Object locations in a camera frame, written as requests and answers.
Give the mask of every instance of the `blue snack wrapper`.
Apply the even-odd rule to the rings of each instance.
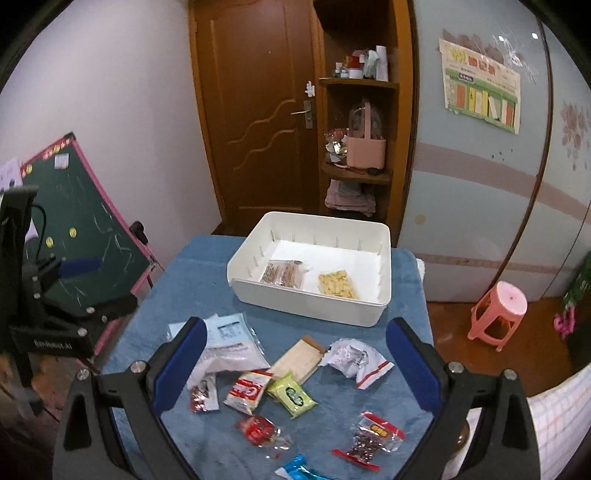
[[[302,454],[299,454],[291,462],[286,463],[275,473],[291,480],[337,480],[336,478],[320,475],[314,470],[309,470],[306,457]]]

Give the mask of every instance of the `folded cloth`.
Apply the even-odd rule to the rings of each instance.
[[[334,210],[361,212],[371,217],[375,213],[375,197],[372,191],[362,192],[346,185],[345,182],[331,180],[324,204]]]

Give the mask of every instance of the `yellow snack bag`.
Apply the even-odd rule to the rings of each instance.
[[[357,300],[357,295],[345,270],[318,275],[320,292],[324,295]]]
[[[307,412],[314,405],[318,405],[294,380],[291,371],[273,382],[267,391],[283,403],[283,406],[290,411],[292,419]]]

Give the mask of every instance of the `blue towel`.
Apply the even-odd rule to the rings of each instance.
[[[105,373],[126,369],[138,359],[147,360],[166,341],[169,323],[183,322],[191,316],[208,317],[244,312],[246,321],[262,343],[273,364],[303,335],[329,346],[339,338],[357,338],[392,360],[384,332],[387,322],[403,317],[423,342],[433,344],[423,285],[412,253],[392,249],[392,301],[379,322],[370,328],[342,325],[242,303],[226,281],[226,264],[243,238],[197,236],[183,248],[159,279],[129,323],[105,366]],[[304,390],[318,405],[295,420],[278,403],[264,396],[256,410],[289,434],[295,445],[278,459],[266,458],[269,451],[246,441],[235,423],[244,415],[222,401],[238,377],[237,372],[217,375],[220,411],[195,414],[189,411],[189,392],[181,393],[175,407],[162,415],[166,428],[178,448],[202,480],[265,480],[278,478],[273,472],[303,453],[311,468],[339,480],[391,480],[406,462],[431,423],[432,415],[419,408],[402,374],[396,367],[367,390],[357,390],[355,380],[347,379],[332,367],[320,367],[304,384]],[[347,462],[330,451],[349,450],[353,427],[361,411],[371,410],[406,434],[394,453],[378,453],[374,473]],[[121,411],[115,412],[126,450],[137,472],[150,478],[141,460],[129,425]]]

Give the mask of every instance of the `paper label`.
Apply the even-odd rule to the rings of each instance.
[[[70,165],[70,155],[67,153],[59,154],[54,157],[53,167],[56,170],[65,170]]]

